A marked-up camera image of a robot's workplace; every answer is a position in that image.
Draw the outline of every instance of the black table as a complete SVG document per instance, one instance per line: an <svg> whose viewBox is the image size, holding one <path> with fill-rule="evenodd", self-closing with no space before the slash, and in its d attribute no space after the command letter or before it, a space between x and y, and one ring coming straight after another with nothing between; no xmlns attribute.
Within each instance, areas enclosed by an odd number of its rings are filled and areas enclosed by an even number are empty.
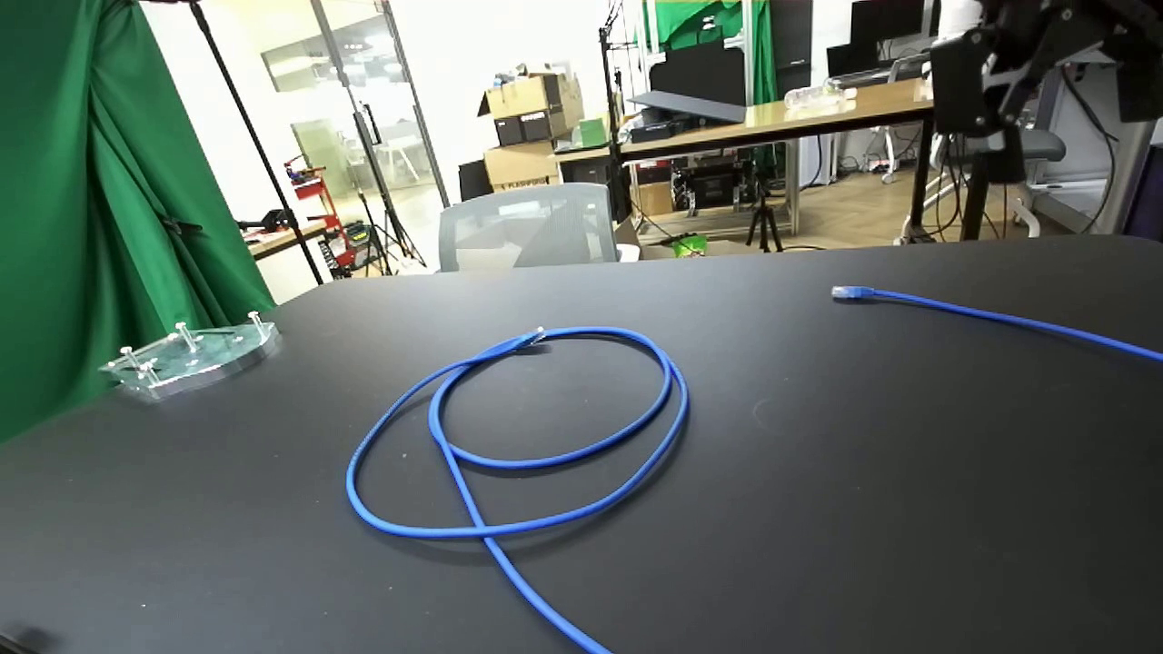
<svg viewBox="0 0 1163 654"><path fill-rule="evenodd" d="M568 649L480 545L364 532L341 469L389 397L537 323L624 323L695 417L620 512L517 543L615 649L1163 649L1163 369L895 306L884 283L1163 345L1139 239L900 246L333 283L288 351L165 406L103 398L0 446L0 629L82 654ZM449 406L484 449L630 417L646 357L564 343ZM372 460L398 521L453 524L423 414ZM475 478L494 521L606 491L659 431L564 478Z"/></svg>

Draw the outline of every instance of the green backdrop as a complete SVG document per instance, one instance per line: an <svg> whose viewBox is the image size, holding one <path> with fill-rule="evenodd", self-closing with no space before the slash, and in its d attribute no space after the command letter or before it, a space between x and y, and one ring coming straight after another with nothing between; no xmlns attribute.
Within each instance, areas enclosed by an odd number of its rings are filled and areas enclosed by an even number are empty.
<svg viewBox="0 0 1163 654"><path fill-rule="evenodd" d="M272 298L133 0L0 0L0 438L110 388L103 362Z"/></svg>
<svg viewBox="0 0 1163 654"><path fill-rule="evenodd" d="M661 39L661 51L684 51L704 44L702 17L717 17L717 39L739 36L742 33L742 0L655 0L655 30ZM770 36L770 0L751 0L751 105L774 101L776 98L776 73L774 73L774 36ZM774 178L781 150L757 150L761 156L761 176Z"/></svg>

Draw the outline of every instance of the coiled cable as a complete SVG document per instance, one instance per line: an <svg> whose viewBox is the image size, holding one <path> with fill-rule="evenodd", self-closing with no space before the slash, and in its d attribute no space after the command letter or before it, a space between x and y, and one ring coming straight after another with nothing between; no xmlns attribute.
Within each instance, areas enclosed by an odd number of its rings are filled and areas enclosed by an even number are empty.
<svg viewBox="0 0 1163 654"><path fill-rule="evenodd" d="M507 360L517 351L529 351L529 350L537 350L546 343L557 343L557 338L601 338L601 343L620 343L620 345L632 345L632 350L646 351L661 369L659 397L646 403L646 412L639 417L632 417L630 425L620 425L612 437L601 437L601 438L593 438L593 443L584 443L576 449L546 453L546 458L486 458L486 453L458 446L444 428L444 406L453 397L453 388L465 377L474 377L475 369L484 369L492 362L501 362L501 360ZM381 521L379 512L372 512L364 493L360 493L360 472L364 472L366 453L389 431L389 425L411 406L411 398L419 394L424 394L430 386L435 386L435 394L430 398L430 437L431 437L431 443L435 443L435 449L444 458L444 469L447 469L465 512L469 512L469 528L392 524L392 521ZM465 478L465 466L469 469L486 469L486 472L552 472L552 469L580 466L590 458L601 458L601 453L615 449L616 443L632 438L636 431L643 431L667 403L676 403L676 412L671 412L661 438L655 443L655 449L639 460L639 469L630 478L620 478L603 498L574 505L574 507L564 507L564 512L547 512L547 517L513 521L513 524L486 524L484 507L475 505L475 493L474 493L474 488ZM661 469L661 460L678 443L678 431L684 431L686 417L689 417L686 377L676 366L676 360L661 345L655 345L646 334L624 331L624 326L529 331L529 334L517 334L507 343L498 343L498 345L492 345L492 350L484 350L484 351L475 351L469 360L447 362L447 366L431 369L430 377L423 377L419 386L411 386L407 394L398 394L389 403L389 412L366 428L360 446L351 449L349 469L346 469L346 498L349 498L349 507L360 517L360 524L366 524L379 533L411 539L411 543L484 543L484 550L492 553L498 569L507 578L507 584L557 631L564 631L580 649L606 649L601 638L593 638L572 619L564 619L535 584L524 583L524 574L517 569L517 562L501 550L501 539L557 532L557 528L568 528L568 524L576 524L576 521L593 521L593 517L603 517L603 512L616 507L620 500L630 500Z"/></svg>

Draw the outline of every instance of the blue cable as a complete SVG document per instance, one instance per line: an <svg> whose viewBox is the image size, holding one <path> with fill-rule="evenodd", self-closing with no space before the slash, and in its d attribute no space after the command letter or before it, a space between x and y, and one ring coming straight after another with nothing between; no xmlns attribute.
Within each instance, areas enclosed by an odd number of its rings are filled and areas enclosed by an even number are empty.
<svg viewBox="0 0 1163 654"><path fill-rule="evenodd" d="M620 343L632 350L643 350L659 366L661 366L661 388L650 398L650 406L632 417L630 425L620 425L616 431L584 443L576 449L564 449L564 453L546 453L546 458L484 458L475 449L465 449L458 443L449 443L447 428L444 428L444 406L449 398L449 394L474 377L475 369L501 362L517 351L535 351L546 343L557 338L601 338L601 343ZM403 406L411 406L411 398L435 386L431 398L430 398L430 437L444 458L444 469L469 512L469 528L415 528L415 524L392 524L381 521L366 507L364 493L360 493L360 472L366 453L375 449L375 443L389 431L389 425L403 414ZM568 469L568 466L580 466L584 458L597 458L603 449L615 449L616 443L632 438L636 431L643 431L665 406L667 398L676 398L676 414L665 425L659 446L643 458L643 466L616 482L612 493L564 507L564 512L547 512L547 517L529 517L529 521L513 521L513 524L486 524L486 517L475 505L475 493L465 478L465 466L469 469L486 469L486 472L552 472L552 469ZM494 556L498 569L506 574L506 583L557 629L564 631L574 646L580 649L606 649L601 638L593 638L590 631L580 631L574 621L568 621L535 584L524 583L524 574L517 569L517 562L507 560L507 553L501 550L501 539L521 539L521 533L537 533L537 532L552 532L552 528L568 528L576 521L593 521L603 517L612 507L616 507L620 500L630 500L659 469L661 460L671 453L671 446L678 443L678 431L689 417L689 388L684 369L676 366L676 360L659 350L646 334L624 331L624 326L552 326L552 331L529 331L529 334L517 334L507 343L498 343L469 360L447 362L438 369L431 369L430 377L423 377L419 386L411 386L403 397L396 397L396 403L389 403L389 412L366 428L366 437L360 438L360 446L349 458L346 469L346 498L349 507L360 517L360 524L366 524L379 533L392 533L392 539L411 539L411 543L484 543L484 550Z"/></svg>
<svg viewBox="0 0 1163 654"><path fill-rule="evenodd" d="M1010 315L1010 311L987 311L987 309L974 309L974 306L936 303L936 298L922 298L922 294L900 294L900 291L884 291L884 287L833 287L833 303L916 306L916 309L951 311L951 315L968 315L968 321L986 321L986 323L1007 323L1007 326L1022 326L1022 331L1059 334L1059 338L1072 338L1072 343L1087 343L1087 345L1099 345L1099 350L1114 350L1114 351L1125 351L1125 357L1139 357L1139 360L1163 362L1160 350L1143 350L1143 345L1135 345L1135 343L1120 343L1120 338L1078 331L1078 326L1065 326L1065 323L1048 323L1048 321L1028 321L1028 315Z"/></svg>

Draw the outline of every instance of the white wall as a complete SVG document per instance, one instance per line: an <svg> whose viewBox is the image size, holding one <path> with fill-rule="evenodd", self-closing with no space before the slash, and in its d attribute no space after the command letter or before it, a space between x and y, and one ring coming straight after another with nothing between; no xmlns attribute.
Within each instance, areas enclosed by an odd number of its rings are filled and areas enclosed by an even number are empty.
<svg viewBox="0 0 1163 654"><path fill-rule="evenodd" d="M278 113L278 101L277 101L272 81L265 78L260 58L241 36L235 22L222 11L222 0L202 0L202 11L292 208L297 210L297 219L315 216L321 202L297 202L292 194L292 182L285 178L285 160L297 156L297 140L288 116ZM212 172L219 178L219 190L232 219L253 223L265 210L278 208L278 197L260 172L252 134L225 92L213 55L202 33L196 30L189 6L145 4L145 17L168 58L168 68L175 78L189 125L212 160Z"/></svg>
<svg viewBox="0 0 1163 654"><path fill-rule="evenodd" d="M321 36L321 22L310 0L212 0L253 51L272 51L294 39ZM379 17L379 0L325 0L332 30Z"/></svg>
<svg viewBox="0 0 1163 654"><path fill-rule="evenodd" d="M812 82L830 81L830 47L849 36L849 0L812 4Z"/></svg>
<svg viewBox="0 0 1163 654"><path fill-rule="evenodd" d="M597 30L606 0L392 0L392 16L449 199L458 164L498 140L492 119L475 116L494 73L568 61L584 116L603 113Z"/></svg>

